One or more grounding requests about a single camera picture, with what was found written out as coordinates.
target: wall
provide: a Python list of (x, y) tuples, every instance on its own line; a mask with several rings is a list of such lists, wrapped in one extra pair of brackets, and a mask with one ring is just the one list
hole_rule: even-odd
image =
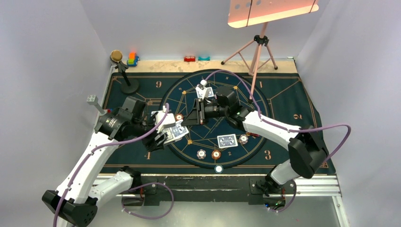
[(108, 58), (81, 3), (0, 2), (0, 226), (51, 226), (41, 197), (87, 146)]
[[(269, 23), (267, 36), (276, 58), (297, 56), (329, 0), (311, 14)], [(261, 25), (232, 28), (229, 0), (82, 0), (107, 53), (136, 51), (142, 60), (181, 59), (207, 53), (222, 60), (261, 30)], [(242, 53), (252, 59), (255, 46)], [(266, 49), (262, 52), (268, 56)]]
[[(353, 227), (399, 226), (400, 1), (330, 1), (296, 60), (324, 125), (353, 132), (333, 157)], [(333, 149), (345, 130), (324, 133)]]

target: poker chip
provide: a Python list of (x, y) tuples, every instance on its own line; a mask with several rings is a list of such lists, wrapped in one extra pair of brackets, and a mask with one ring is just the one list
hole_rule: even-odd
[(183, 118), (184, 118), (184, 116), (180, 113), (175, 116), (176, 121), (182, 120)]
[(247, 137), (245, 134), (244, 134), (244, 135), (241, 135), (241, 136), (239, 137), (238, 142), (239, 142), (240, 144), (244, 145), (244, 144), (246, 144), (246, 143), (248, 142), (248, 137)]
[(217, 174), (222, 173), (222, 172), (223, 172), (223, 166), (222, 166), (222, 165), (217, 165), (217, 166), (215, 166), (215, 167), (214, 167), (214, 171), (215, 171)]
[(199, 158), (199, 159), (204, 159), (205, 157), (206, 157), (206, 151), (205, 150), (198, 150), (198, 153), (196, 154), (196, 156)]
[(212, 152), (212, 158), (213, 158), (214, 160), (217, 160), (217, 159), (219, 159), (220, 157), (221, 157), (220, 151), (214, 150), (214, 151)]

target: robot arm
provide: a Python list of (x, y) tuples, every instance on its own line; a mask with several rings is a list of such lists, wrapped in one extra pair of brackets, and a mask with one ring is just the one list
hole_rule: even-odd
[[(205, 83), (198, 85), (197, 91), (206, 90), (205, 85)], [(327, 148), (316, 132), (289, 132), (263, 122), (257, 111), (239, 104), (238, 97), (230, 87), (218, 87), (215, 98), (215, 100), (196, 99), (192, 111), (184, 119), (182, 125), (202, 125), (206, 124), (209, 118), (225, 117), (230, 126), (261, 135), (285, 148), (289, 153), (289, 160), (279, 164), (267, 174), (266, 183), (262, 185), (267, 192), (279, 192), (283, 184), (299, 176), (312, 178), (321, 163), (327, 158)], [(284, 124), (263, 115), (262, 119), (284, 126), (289, 130), (301, 129), (299, 126)]]
[[(164, 107), (162, 111), (153, 112), (145, 122), (142, 117), (145, 106), (144, 102), (129, 96), (122, 107), (101, 116), (88, 147), (71, 173), (55, 191), (47, 190), (44, 193), (42, 201), (55, 213), (62, 195), (68, 189), (61, 204), (59, 212), (61, 218), (57, 220), (58, 227), (86, 227), (93, 220), (99, 207), (117, 194), (142, 185), (140, 172), (126, 166), (109, 180), (93, 187), (107, 159), (119, 145), (106, 146), (96, 152), (92, 150), (103, 144), (117, 143), (130, 136), (145, 134), (155, 127), (168, 111)], [(187, 128), (181, 126), (181, 122), (175, 122), (174, 115), (168, 113), (157, 130), (144, 138), (142, 142), (148, 151), (154, 151), (168, 143), (180, 140), (187, 133)], [(74, 175), (73, 185), (68, 187)]]

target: pink tripod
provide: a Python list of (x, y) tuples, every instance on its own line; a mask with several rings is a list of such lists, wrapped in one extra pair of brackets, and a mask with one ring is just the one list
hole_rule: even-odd
[[(253, 40), (249, 41), (247, 44), (245, 44), (245, 46), (241, 47), (238, 51), (236, 51), (234, 54), (232, 54), (231, 56), (229, 56), (227, 59), (225, 59), (224, 61), (221, 62), (222, 65), (224, 65), (228, 60), (230, 60), (232, 57), (234, 57), (235, 55), (239, 54), (239, 56), (241, 56), (242, 60), (244, 61), (245, 65), (248, 67), (249, 69), (249, 75), (253, 76), (252, 78), (252, 86), (251, 86), (251, 93), (253, 94), (253, 90), (255, 88), (255, 82), (256, 82), (256, 75), (258, 74), (258, 69), (260, 69), (263, 65), (265, 65), (268, 61), (272, 61), (273, 65), (274, 65), (274, 69), (277, 70), (277, 64), (276, 61), (273, 58), (273, 54), (271, 53), (270, 47), (268, 45), (268, 38), (264, 35), (266, 32), (266, 28), (267, 28), (267, 23), (268, 22), (264, 22), (263, 23), (263, 27), (261, 30), (261, 34), (260, 35), (255, 35), (255, 37), (253, 38)], [(241, 54), (241, 51), (243, 49), (245, 49), (246, 47), (248, 47), (249, 45), (251, 45), (253, 42), (256, 42), (258, 44), (258, 46), (256, 47), (255, 50), (255, 54), (253, 55), (253, 60), (252, 60), (252, 64), (249, 67), (248, 64), (246, 63), (244, 57)], [(265, 47), (267, 48), (267, 51), (269, 52), (270, 58), (267, 59), (267, 61), (265, 61), (262, 65), (259, 66), (259, 59), (261, 57), (261, 51), (262, 51), (262, 45), (265, 45)]]

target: black round base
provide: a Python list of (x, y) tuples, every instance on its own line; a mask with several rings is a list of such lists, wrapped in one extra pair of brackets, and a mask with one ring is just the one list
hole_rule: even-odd
[(126, 95), (132, 95), (136, 93), (139, 89), (139, 81), (137, 79), (130, 78), (128, 79), (131, 83), (131, 86), (128, 86), (125, 81), (121, 84), (121, 91)]

